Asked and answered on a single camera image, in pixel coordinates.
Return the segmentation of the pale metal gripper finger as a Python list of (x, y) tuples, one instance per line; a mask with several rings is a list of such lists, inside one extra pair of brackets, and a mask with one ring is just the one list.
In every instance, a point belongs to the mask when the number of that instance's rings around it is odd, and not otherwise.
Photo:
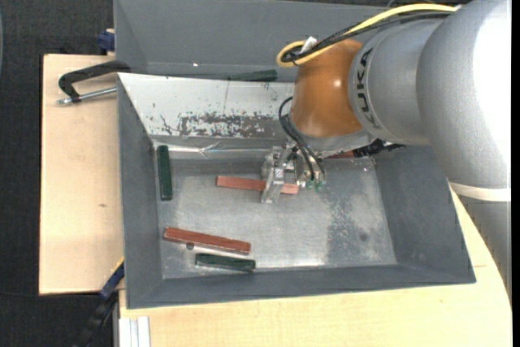
[(280, 161), (280, 152), (272, 150), (264, 159), (262, 165), (262, 178), (268, 180), (270, 177), (275, 176), (275, 170)]
[(262, 203), (274, 203), (280, 198), (282, 188), (285, 185), (285, 174), (283, 168), (272, 168), (267, 173), (265, 187), (262, 191)]

